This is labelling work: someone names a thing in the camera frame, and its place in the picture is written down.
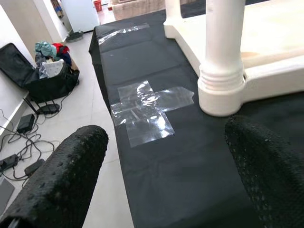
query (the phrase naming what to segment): black suitcase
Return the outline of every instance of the black suitcase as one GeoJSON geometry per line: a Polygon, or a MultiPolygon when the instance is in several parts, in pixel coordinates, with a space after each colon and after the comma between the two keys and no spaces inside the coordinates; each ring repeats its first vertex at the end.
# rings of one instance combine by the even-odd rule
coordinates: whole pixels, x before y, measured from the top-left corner
{"type": "Polygon", "coordinates": [[[0,49],[0,69],[19,87],[27,89],[36,103],[47,102],[68,95],[76,86],[79,71],[64,64],[60,73],[39,79],[39,70],[12,43],[0,49]]]}

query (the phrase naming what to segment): white tile floor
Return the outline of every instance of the white tile floor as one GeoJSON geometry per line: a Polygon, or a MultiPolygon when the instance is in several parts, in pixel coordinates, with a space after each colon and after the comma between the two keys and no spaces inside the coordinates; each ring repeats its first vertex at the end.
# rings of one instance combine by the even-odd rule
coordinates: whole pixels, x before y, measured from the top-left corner
{"type": "MultiPolygon", "coordinates": [[[[103,127],[109,135],[109,144],[83,228],[133,228],[113,123],[103,101],[88,52],[91,37],[92,33],[88,33],[84,35],[83,40],[68,44],[71,56],[80,69],[80,85],[64,100],[62,111],[39,126],[38,133],[42,135],[41,139],[62,142],[81,126],[95,124],[103,127]]],[[[32,113],[30,108],[25,111],[25,114],[29,113],[32,113]]],[[[24,143],[25,140],[19,140],[6,144],[0,153],[0,159],[21,150],[24,143]]],[[[43,151],[51,149],[47,145],[41,145],[41,148],[43,151]]],[[[44,152],[42,158],[47,159],[49,155],[50,152],[44,152]]],[[[32,159],[21,161],[16,167],[16,175],[24,175],[24,168],[35,162],[37,157],[38,152],[34,152],[32,159]]],[[[12,169],[7,170],[5,174],[12,177],[12,169]]],[[[16,189],[9,204],[20,192],[22,181],[11,183],[16,189]]]]}

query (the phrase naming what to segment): white column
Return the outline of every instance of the white column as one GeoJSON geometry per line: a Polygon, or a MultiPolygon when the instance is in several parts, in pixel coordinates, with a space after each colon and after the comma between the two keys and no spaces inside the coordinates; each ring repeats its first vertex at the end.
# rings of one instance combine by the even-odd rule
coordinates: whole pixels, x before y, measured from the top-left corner
{"type": "Polygon", "coordinates": [[[166,38],[175,38],[173,25],[182,23],[181,17],[181,1],[180,0],[165,0],[166,5],[166,21],[164,29],[166,38]]]}
{"type": "Polygon", "coordinates": [[[198,86],[200,107],[211,115],[235,113],[242,103],[244,9],[245,0],[206,0],[206,58],[198,86]]]}

